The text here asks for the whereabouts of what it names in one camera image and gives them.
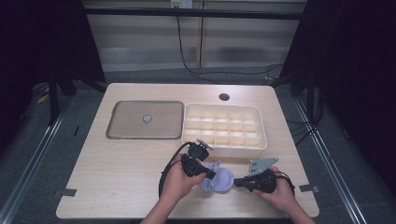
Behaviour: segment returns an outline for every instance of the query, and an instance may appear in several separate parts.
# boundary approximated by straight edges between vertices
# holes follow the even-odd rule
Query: white ice cube tray
[[[255,106],[187,104],[181,141],[200,138],[214,148],[213,157],[260,157],[267,147],[262,114]]]

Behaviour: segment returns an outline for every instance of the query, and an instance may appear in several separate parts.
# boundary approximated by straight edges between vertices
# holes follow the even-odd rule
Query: small round object
[[[143,121],[145,121],[145,122],[149,122],[149,121],[151,121],[151,119],[152,119],[152,117],[150,115],[145,115],[143,117]]]
[[[222,101],[228,101],[228,100],[230,100],[230,95],[227,94],[227,93],[222,93],[222,94],[219,95],[219,98]]]

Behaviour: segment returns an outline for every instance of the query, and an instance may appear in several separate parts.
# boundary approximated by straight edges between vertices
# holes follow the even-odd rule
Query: hand
[[[184,174],[180,160],[181,154],[178,154],[175,158],[176,163],[169,170],[163,183],[162,196],[176,202],[189,194],[191,188],[204,181],[206,177],[206,174],[199,174],[194,177],[187,176]]]
[[[280,175],[277,167],[272,166],[270,170],[275,172],[275,175]],[[271,203],[275,208],[286,213],[295,224],[311,224],[314,220],[305,212],[305,210],[298,204],[290,189],[290,185],[286,179],[278,178],[276,180],[276,189],[272,193],[264,193],[257,189],[253,190],[259,197]]]

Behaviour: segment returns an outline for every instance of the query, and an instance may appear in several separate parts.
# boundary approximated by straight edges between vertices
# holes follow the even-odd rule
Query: person's left hand
[[[176,163],[169,170],[163,183],[163,193],[161,197],[167,197],[172,201],[178,202],[189,194],[191,188],[204,181],[206,174],[189,177],[184,174],[181,166],[181,154],[175,158]]]

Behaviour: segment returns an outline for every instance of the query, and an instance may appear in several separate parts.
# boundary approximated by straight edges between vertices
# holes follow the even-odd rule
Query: wooden table
[[[221,101],[227,93],[230,100]],[[262,112],[268,142],[262,158],[278,157],[276,166],[296,186],[296,198],[309,216],[318,215],[312,191],[300,192],[309,184],[274,89],[264,86],[111,84],[80,152],[67,184],[75,196],[63,196],[59,218],[143,218],[158,200],[161,171],[181,146],[174,140],[112,140],[106,129],[118,101],[181,101],[217,105],[253,105]],[[235,177],[248,173],[249,160],[222,159],[221,167]],[[194,187],[170,218],[276,218],[285,215],[245,188],[232,187],[225,194]]]

